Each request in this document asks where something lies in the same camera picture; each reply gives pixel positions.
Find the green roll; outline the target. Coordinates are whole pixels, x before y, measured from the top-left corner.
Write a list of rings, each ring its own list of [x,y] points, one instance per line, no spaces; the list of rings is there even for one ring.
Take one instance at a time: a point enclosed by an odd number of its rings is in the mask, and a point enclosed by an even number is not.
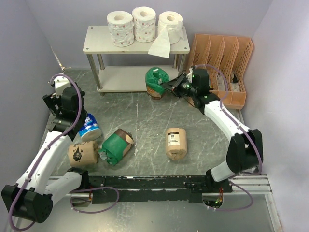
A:
[[[169,81],[168,74],[159,67],[150,68],[145,75],[147,94],[154,100],[159,100],[165,94],[161,84]]]
[[[134,145],[132,134],[118,128],[98,150],[102,159],[115,166]]]

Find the blue Tempo roll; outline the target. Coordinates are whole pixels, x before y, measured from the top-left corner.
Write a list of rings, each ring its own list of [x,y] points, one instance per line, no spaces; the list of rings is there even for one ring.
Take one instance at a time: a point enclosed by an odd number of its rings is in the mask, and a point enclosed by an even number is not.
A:
[[[102,130],[92,114],[87,114],[84,124],[79,130],[79,135],[83,142],[96,140],[102,135]]]

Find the plain white paper towel roll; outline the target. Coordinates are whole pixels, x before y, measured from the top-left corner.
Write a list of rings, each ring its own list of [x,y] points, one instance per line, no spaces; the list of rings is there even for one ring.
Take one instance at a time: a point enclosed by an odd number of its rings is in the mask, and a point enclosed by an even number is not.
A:
[[[174,11],[166,11],[159,15],[157,25],[157,38],[151,45],[148,54],[152,56],[169,58],[171,45],[184,38],[183,18]]]

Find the tan roll with label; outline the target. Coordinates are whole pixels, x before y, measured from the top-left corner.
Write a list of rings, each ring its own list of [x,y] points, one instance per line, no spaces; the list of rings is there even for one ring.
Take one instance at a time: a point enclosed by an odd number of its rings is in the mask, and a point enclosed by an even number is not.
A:
[[[166,131],[166,155],[171,160],[183,159],[187,154],[187,136],[183,128],[168,128]]]

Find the rose-print roll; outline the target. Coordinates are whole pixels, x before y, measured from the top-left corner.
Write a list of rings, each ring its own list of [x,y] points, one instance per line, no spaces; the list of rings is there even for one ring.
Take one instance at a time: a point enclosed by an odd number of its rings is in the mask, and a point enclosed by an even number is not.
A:
[[[156,12],[146,6],[136,7],[132,11],[134,38],[140,43],[149,43],[155,39]]]
[[[126,47],[134,43],[133,16],[126,11],[113,11],[107,15],[108,29],[112,43]]]

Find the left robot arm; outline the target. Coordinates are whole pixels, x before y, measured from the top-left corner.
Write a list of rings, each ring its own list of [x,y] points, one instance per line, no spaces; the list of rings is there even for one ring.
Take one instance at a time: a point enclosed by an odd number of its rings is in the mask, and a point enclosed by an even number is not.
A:
[[[61,96],[45,95],[45,104],[55,116],[45,141],[24,174],[14,185],[5,185],[1,192],[9,217],[19,217],[43,223],[53,206],[72,190],[84,193],[89,190],[88,173],[70,168],[63,177],[48,184],[61,155],[67,151],[84,121],[84,91],[79,87],[66,87]]]

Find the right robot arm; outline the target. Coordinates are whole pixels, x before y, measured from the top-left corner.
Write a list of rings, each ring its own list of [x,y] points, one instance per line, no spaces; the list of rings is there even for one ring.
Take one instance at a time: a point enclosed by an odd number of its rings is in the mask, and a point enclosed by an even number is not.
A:
[[[215,93],[211,92],[209,75],[205,69],[192,69],[189,74],[181,74],[160,86],[178,98],[190,97],[194,107],[211,119],[229,141],[225,160],[208,170],[205,188],[216,192],[226,180],[242,171],[263,163],[262,134],[258,129],[251,130],[236,119],[223,105]]]

